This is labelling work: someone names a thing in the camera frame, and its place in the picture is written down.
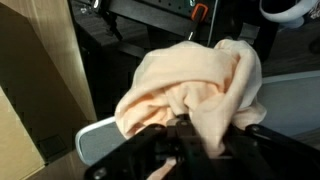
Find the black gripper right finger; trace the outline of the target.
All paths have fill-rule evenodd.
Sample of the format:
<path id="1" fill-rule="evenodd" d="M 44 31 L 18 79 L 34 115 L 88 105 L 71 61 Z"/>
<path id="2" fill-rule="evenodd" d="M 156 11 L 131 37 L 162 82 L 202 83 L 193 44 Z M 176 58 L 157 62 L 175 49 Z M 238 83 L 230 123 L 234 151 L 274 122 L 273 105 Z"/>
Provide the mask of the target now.
<path id="1" fill-rule="evenodd" d="M 262 125 L 231 125 L 229 152 L 241 180 L 320 180 L 319 150 Z"/>

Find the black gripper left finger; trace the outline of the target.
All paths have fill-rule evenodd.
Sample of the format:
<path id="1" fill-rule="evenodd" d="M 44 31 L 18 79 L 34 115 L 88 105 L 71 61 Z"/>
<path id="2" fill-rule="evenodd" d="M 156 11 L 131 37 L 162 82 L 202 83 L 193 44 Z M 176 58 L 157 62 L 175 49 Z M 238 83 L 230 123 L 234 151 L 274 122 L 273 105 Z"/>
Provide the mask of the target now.
<path id="1" fill-rule="evenodd" d="M 84 180 L 146 180 L 169 157 L 166 136 L 164 126 L 147 126 L 91 165 Z"/>

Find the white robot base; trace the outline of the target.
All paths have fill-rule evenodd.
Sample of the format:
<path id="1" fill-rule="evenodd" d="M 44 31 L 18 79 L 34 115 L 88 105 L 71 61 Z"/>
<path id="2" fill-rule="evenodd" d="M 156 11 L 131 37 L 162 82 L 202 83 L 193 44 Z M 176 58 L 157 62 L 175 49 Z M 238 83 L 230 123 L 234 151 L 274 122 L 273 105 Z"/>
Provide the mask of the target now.
<path id="1" fill-rule="evenodd" d="M 268 21 L 286 28 L 304 25 L 304 16 L 319 4 L 319 0 L 260 0 L 259 11 Z"/>

